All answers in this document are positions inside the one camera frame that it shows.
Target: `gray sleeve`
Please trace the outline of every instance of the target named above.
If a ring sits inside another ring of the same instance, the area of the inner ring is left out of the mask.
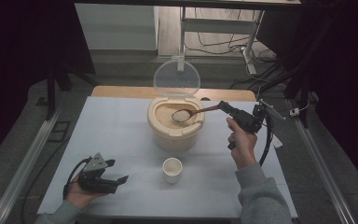
[[[241,223],[292,223],[289,207],[274,178],[266,178],[260,164],[235,173],[241,185]]]
[[[72,224],[80,213],[80,208],[65,200],[54,214],[40,215],[35,224]]]

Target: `wooden board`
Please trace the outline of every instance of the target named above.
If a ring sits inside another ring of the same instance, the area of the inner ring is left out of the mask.
[[[91,96],[153,99],[158,97],[159,93],[153,87],[97,86]],[[212,101],[255,102],[255,94],[252,91],[242,90],[199,89],[195,97]]]

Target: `black cable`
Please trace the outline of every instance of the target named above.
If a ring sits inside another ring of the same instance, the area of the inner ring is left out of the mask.
[[[194,7],[194,14],[195,14],[195,17],[197,18],[197,8],[196,8],[196,7]],[[229,41],[220,42],[220,43],[213,43],[213,44],[204,44],[204,43],[202,43],[202,41],[201,41],[200,32],[197,32],[197,35],[198,35],[198,37],[199,37],[199,42],[200,42],[200,44],[201,44],[202,46],[204,46],[204,47],[216,46],[216,45],[223,45],[223,44],[228,44],[228,47],[230,47],[230,43],[231,43],[231,42],[237,42],[237,41],[241,41],[241,40],[245,40],[245,39],[248,39],[248,38],[249,38],[249,37],[244,37],[244,38],[232,40],[233,37],[234,37],[234,35],[232,35],[232,36],[231,36],[231,39],[230,39]]]
[[[266,111],[266,123],[267,123],[267,140],[266,140],[266,147],[264,148],[264,151],[263,151],[263,155],[261,156],[260,161],[259,161],[260,166],[263,165],[264,160],[266,159],[267,155],[269,154],[269,146],[271,145],[272,136],[273,136],[271,115],[267,111],[266,107],[265,107],[265,111]]]
[[[275,63],[272,65],[272,70],[268,71],[267,73],[263,73],[260,75],[260,78],[263,78],[265,80],[256,80],[252,85],[248,87],[248,90],[250,90],[255,84],[259,83],[260,81],[267,81],[267,78],[272,75],[273,72],[275,72],[281,65],[278,63]]]
[[[294,69],[292,69],[292,70],[290,70],[288,72],[283,71],[278,77],[275,77],[274,79],[272,79],[270,81],[270,83],[267,83],[266,85],[262,86],[261,87],[261,92],[266,91],[269,88],[272,88],[272,87],[276,86],[278,83],[284,82],[285,80],[289,79],[299,69],[300,69],[300,65],[298,65],[297,67],[295,67]]]
[[[65,139],[56,149],[55,151],[50,155],[50,157],[48,158],[48,160],[46,161],[45,165],[43,165],[42,169],[40,169],[39,173],[36,175],[36,178],[34,179],[34,181],[31,183],[30,187],[28,188],[27,192],[25,193],[24,196],[24,201],[22,202],[22,206],[21,206],[21,222],[23,224],[25,224],[25,217],[24,217],[24,210],[25,210],[25,203],[27,201],[28,195],[31,192],[32,187],[34,186],[34,183],[36,182],[36,180],[39,178],[40,174],[45,170],[45,168],[48,166],[48,164],[50,163],[51,159],[54,157],[54,155],[60,150],[60,148],[66,144],[66,142],[68,142],[70,138]]]
[[[270,67],[269,67],[266,71],[264,71],[260,76],[263,76],[264,74],[266,74],[266,73],[269,71],[269,69],[273,68],[274,65],[275,65],[275,64],[273,64],[272,66],[270,66]],[[238,84],[243,84],[243,83],[246,83],[246,82],[249,82],[249,81],[253,81],[253,79],[252,79],[252,78],[248,78],[248,79],[243,80],[243,81],[234,82],[233,84],[231,84],[231,85],[228,87],[228,89],[231,90],[234,86],[236,86],[236,85],[238,85]]]
[[[69,189],[69,185],[72,183],[72,178],[74,177],[74,174],[76,172],[76,170],[79,168],[79,166],[83,163],[89,163],[89,161],[92,160],[92,157],[88,157],[82,161],[80,161],[75,168],[72,170],[72,173],[69,175],[68,180],[66,181],[65,186],[63,186],[63,191],[62,191],[62,199],[65,200],[66,199],[66,195],[68,194],[68,189]]]
[[[255,52],[251,49],[251,53],[253,54],[250,55],[250,57],[257,63],[260,63],[260,64],[264,64],[264,63],[276,63],[278,60],[276,58],[269,58],[268,60],[262,58],[260,55],[262,52],[265,52],[267,50],[270,50],[270,49],[263,49],[261,50],[259,53],[258,53],[258,56],[255,56]]]
[[[226,9],[225,12],[229,11],[229,15],[226,17],[226,20],[231,19],[232,17],[232,12],[234,11],[234,9]]]
[[[210,51],[207,51],[207,50],[203,50],[203,49],[191,49],[189,48],[186,43],[185,43],[185,47],[189,50],[196,50],[196,51],[201,51],[201,52],[204,52],[204,53],[209,53],[209,54],[228,54],[228,53],[231,53],[235,50],[235,48],[229,50],[229,51],[226,51],[226,52],[210,52]]]

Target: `toilet lid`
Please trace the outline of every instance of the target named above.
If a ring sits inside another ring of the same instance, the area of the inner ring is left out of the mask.
[[[153,84],[161,94],[194,95],[200,88],[200,74],[186,61],[171,60],[158,68]]]

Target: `person's right hand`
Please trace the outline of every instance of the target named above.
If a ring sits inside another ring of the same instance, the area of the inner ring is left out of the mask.
[[[235,142],[231,150],[231,156],[240,170],[243,167],[257,163],[255,160],[255,142],[257,136],[254,133],[244,131],[234,119],[227,118],[228,128],[233,132],[228,137],[228,142]]]

